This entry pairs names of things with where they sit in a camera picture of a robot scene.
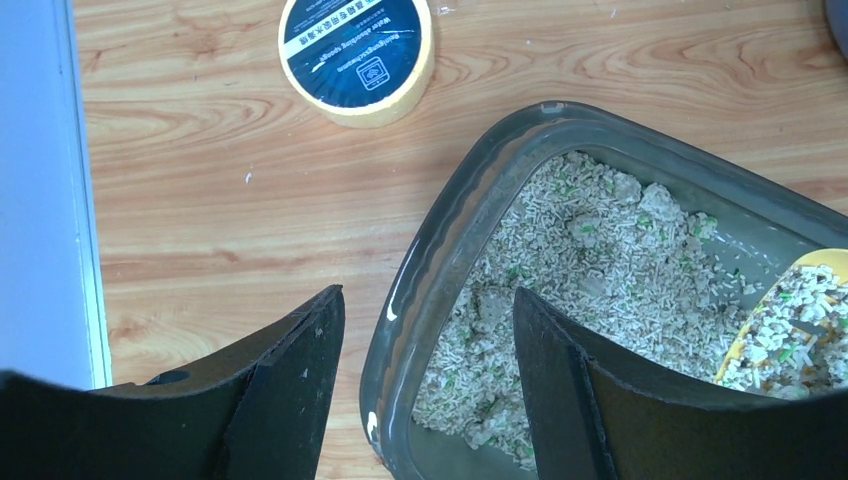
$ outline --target wood grain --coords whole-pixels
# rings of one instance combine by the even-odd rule
[[[282,3],[75,9],[115,381],[342,283],[319,478],[388,478],[357,405],[377,315],[442,185],[512,111],[593,104],[848,212],[848,66],[820,1],[439,0],[428,92],[376,131],[294,94],[276,53]]]

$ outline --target yellow spoon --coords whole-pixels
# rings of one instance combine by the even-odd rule
[[[743,358],[745,347],[747,343],[748,333],[751,330],[752,318],[756,312],[760,309],[764,308],[763,304],[768,299],[775,298],[775,290],[781,284],[781,282],[789,275],[791,272],[796,271],[801,267],[820,267],[827,266],[833,270],[833,275],[839,277],[839,284],[843,286],[845,283],[848,283],[848,250],[838,249],[838,248],[828,248],[823,250],[816,250],[810,252],[798,260],[795,261],[786,272],[780,276],[780,278],[775,282],[775,284],[766,292],[763,296],[763,299],[757,304],[757,307],[751,311],[751,314],[748,316],[747,321],[739,330],[739,333],[736,335],[736,339],[733,341],[733,344],[730,346],[730,349],[727,352],[727,355],[724,357],[724,361],[722,361],[721,366],[719,367],[718,373],[715,376],[714,382],[716,384],[722,384],[725,374],[727,373],[728,366],[733,360],[741,360]],[[835,300],[828,298],[829,303],[834,303]],[[815,344],[827,343],[833,338],[834,331],[831,326],[828,325],[820,325],[815,326],[813,324],[804,324],[800,325],[799,328],[797,321],[790,321],[790,324],[793,325],[793,333],[799,334],[802,340],[807,342],[813,342]],[[812,333],[811,330],[818,330],[817,333]],[[772,359],[765,359],[754,365],[755,369],[762,369],[763,366],[767,365],[768,362],[773,361]]]

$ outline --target blue label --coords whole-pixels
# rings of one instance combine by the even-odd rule
[[[421,21],[411,0],[296,0],[283,42],[294,77],[310,95],[363,107],[409,78]]]

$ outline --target tape roll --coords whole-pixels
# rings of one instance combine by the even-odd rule
[[[289,0],[278,50],[294,89],[352,128],[381,127],[409,113],[435,65],[424,0]]]

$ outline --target light blue panel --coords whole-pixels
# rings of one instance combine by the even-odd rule
[[[0,369],[80,389],[111,362],[70,1],[0,0]]]

